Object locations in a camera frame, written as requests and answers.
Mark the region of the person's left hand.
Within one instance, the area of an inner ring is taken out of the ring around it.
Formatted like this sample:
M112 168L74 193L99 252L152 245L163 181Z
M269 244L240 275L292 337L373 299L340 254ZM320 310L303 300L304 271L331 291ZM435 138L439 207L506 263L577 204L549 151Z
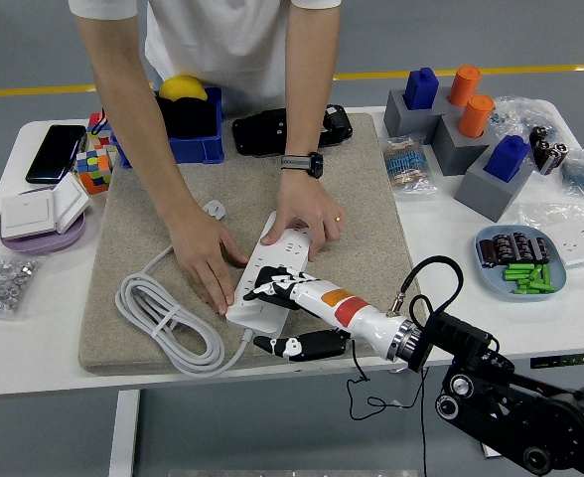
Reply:
M310 261L314 261L326 244L341 237L345 227L345 210L319 179L305 171L281 171L276 205L275 221L262 237L263 245L275 244L291 223L301 221L310 231L308 256Z

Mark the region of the person's right hand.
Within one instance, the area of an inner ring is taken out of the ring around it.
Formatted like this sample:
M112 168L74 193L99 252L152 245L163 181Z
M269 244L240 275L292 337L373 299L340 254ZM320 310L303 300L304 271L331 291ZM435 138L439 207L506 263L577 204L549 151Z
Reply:
M244 268L248 258L226 226L202 211L166 221L178 263L197 296L217 314L234 303L228 263Z

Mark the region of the white and black robot right hand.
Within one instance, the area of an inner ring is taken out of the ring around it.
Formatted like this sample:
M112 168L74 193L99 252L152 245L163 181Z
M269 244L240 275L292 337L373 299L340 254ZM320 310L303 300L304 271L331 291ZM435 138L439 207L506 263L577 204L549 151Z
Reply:
M389 316L350 291L291 267L263 267L257 286L244 299L303 309L330 326L295 337L253 340L262 350L292 362L341 356L349 339L366 340L378 356L389 361L409 352L414 329L410 320Z

